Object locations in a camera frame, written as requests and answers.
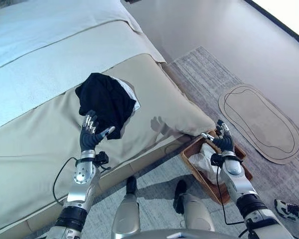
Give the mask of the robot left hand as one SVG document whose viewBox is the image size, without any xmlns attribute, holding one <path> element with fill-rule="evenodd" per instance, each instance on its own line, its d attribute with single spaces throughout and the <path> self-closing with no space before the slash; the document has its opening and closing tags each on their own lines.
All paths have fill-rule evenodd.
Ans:
<svg viewBox="0 0 299 239">
<path fill-rule="evenodd" d="M 96 112 L 94 110 L 88 111 L 84 117 L 80 131 L 79 143 L 81 152 L 86 150 L 95 150 L 96 145 L 115 130 L 114 126 L 110 126 L 104 128 L 100 132 L 97 132 L 99 127 L 100 123 Z"/>
</svg>

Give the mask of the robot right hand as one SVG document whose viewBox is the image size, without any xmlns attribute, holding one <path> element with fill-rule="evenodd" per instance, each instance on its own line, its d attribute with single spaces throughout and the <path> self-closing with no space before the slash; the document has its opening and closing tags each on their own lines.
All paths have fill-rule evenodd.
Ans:
<svg viewBox="0 0 299 239">
<path fill-rule="evenodd" d="M 201 136 L 209 141 L 211 141 L 214 145 L 216 145 L 222 152 L 223 151 L 231 151 L 234 152 L 234 141 L 229 130 L 227 124 L 218 120 L 216 125 L 216 135 L 214 137 L 208 133 L 201 133 Z"/>
</svg>

